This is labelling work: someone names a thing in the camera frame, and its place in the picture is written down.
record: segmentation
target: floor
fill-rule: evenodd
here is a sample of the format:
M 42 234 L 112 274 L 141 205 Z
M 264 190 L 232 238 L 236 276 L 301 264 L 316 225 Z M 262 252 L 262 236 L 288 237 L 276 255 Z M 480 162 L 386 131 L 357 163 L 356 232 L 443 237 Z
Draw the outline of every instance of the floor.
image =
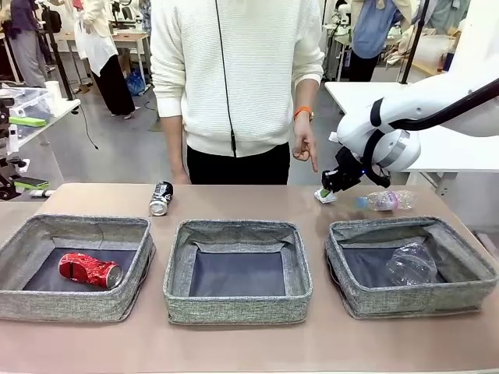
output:
M 62 57 L 69 79 L 76 83 L 76 73 L 69 56 L 62 54 Z M 393 72 L 378 68 L 373 79 L 386 80 L 391 75 Z M 163 135 L 150 131 L 157 116 L 152 90 L 143 97 L 134 98 L 141 109 L 129 121 L 111 117 L 95 89 L 78 95 L 78 98 L 82 101 L 83 110 L 78 115 L 67 115 L 45 132 L 65 182 L 156 183 L 160 179 L 170 179 Z M 87 138 L 84 117 L 98 150 Z M 329 142 L 327 138 L 331 131 L 336 130 L 341 118 L 339 107 L 322 86 L 313 122 L 321 170 L 336 166 L 334 156 L 339 145 Z M 31 141 L 21 150 L 21 156 L 31 159 L 30 176 L 50 180 L 52 187 L 61 183 L 50 166 L 53 163 L 47 147 L 36 140 Z M 310 163 L 293 160 L 289 184 L 319 185 L 320 173 L 313 173 Z M 465 224 L 498 225 L 498 185 L 499 174 L 461 174 L 444 200 Z

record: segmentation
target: bottle label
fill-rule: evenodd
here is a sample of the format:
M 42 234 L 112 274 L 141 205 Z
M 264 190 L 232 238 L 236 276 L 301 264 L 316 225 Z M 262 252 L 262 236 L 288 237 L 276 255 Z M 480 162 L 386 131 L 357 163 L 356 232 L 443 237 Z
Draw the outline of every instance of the bottle label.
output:
M 396 210 L 398 209 L 398 197 L 393 191 L 385 191 L 380 194 L 380 198 L 376 201 L 376 207 L 379 210 Z

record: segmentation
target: crushed red can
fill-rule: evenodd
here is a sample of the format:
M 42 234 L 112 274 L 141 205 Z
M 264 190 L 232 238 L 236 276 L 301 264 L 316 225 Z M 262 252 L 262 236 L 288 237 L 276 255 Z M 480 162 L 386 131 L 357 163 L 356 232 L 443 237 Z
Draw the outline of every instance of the crushed red can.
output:
M 123 279 L 121 267 L 114 261 L 100 261 L 82 253 L 68 253 L 59 260 L 59 273 L 78 283 L 114 288 Z

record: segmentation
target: bottle cap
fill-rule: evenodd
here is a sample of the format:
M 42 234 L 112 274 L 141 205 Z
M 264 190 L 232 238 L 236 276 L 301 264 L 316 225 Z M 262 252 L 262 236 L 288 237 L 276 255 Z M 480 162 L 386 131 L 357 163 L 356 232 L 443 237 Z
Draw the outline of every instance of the bottle cap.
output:
M 359 209 L 367 209 L 368 202 L 366 197 L 358 197 L 356 198 L 356 205 Z

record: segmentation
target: sleeve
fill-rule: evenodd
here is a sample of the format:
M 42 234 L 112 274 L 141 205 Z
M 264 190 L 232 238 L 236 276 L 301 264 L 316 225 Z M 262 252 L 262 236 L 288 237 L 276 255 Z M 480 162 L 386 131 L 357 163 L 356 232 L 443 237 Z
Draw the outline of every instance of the sleeve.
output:
M 303 31 L 299 33 L 293 57 L 292 80 L 295 86 L 304 79 L 315 79 L 320 83 L 324 74 L 322 69 L 324 53 L 319 48 L 322 35 L 319 2 L 308 1 L 302 16 L 306 22 L 303 24 Z
M 182 115 L 186 66 L 177 9 L 172 0 L 152 0 L 150 63 L 160 117 Z
M 94 23 L 101 16 L 105 6 L 105 0 L 86 0 L 83 7 L 83 21 L 85 24 L 91 25 Z

